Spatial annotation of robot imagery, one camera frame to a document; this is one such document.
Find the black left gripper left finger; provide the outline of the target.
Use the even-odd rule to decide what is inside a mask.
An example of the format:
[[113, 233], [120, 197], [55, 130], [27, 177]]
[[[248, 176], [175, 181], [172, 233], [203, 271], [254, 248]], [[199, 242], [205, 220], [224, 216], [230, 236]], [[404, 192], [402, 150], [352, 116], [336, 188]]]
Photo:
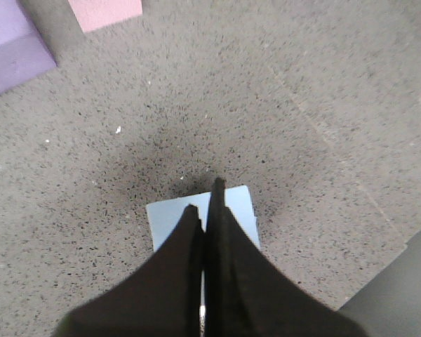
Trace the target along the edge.
[[203, 248], [198, 209], [189, 205], [149, 260], [69, 312], [54, 336], [199, 336]]

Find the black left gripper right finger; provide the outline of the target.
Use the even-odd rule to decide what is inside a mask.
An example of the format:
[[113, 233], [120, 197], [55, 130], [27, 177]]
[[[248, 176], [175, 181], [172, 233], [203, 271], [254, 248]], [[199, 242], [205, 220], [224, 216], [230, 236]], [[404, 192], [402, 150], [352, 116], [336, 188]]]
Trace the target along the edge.
[[221, 178], [212, 186], [205, 239], [206, 336], [366, 336], [263, 256], [226, 206]]

